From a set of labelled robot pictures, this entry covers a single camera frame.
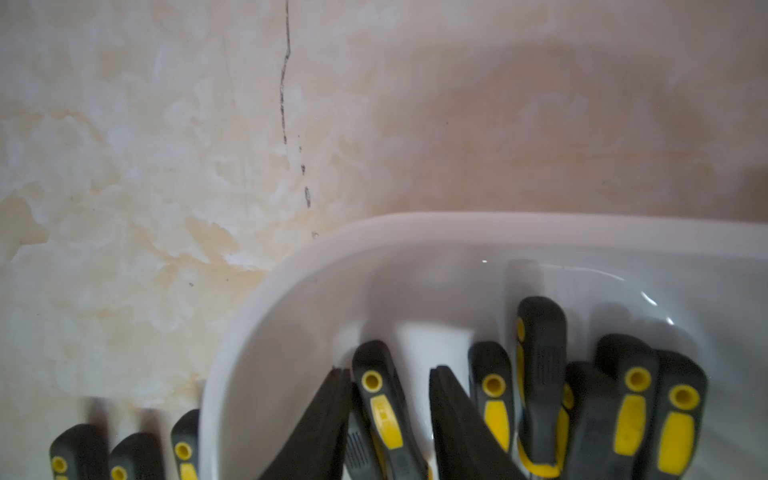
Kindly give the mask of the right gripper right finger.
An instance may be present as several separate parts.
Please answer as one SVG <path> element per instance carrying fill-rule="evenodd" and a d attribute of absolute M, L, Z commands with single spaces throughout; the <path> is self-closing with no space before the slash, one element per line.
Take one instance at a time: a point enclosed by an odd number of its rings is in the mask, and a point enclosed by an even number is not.
<path fill-rule="evenodd" d="M 430 370 L 429 401 L 441 479 L 523 479 L 474 408 L 452 370 Z"/>

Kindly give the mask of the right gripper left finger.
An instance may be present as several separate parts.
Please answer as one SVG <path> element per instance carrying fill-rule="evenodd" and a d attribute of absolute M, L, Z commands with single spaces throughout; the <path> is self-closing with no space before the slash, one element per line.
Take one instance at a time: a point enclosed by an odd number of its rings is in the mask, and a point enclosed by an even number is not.
<path fill-rule="evenodd" d="M 332 369 L 262 479 L 340 479 L 344 470 L 352 381 Z"/>

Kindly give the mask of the white plastic storage box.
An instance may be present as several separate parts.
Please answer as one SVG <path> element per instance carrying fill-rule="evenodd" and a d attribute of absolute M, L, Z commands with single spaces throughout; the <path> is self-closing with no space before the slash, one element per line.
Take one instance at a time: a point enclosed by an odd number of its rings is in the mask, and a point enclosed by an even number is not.
<path fill-rule="evenodd" d="M 255 479 L 327 373 L 384 341 L 421 453 L 432 368 L 468 379 L 476 341 L 513 345 L 531 295 L 568 320 L 567 355 L 626 333 L 709 379 L 690 479 L 767 475 L 767 228 L 605 215 L 410 213 L 356 222 L 284 260 L 230 322 L 202 400 L 204 479 Z"/>

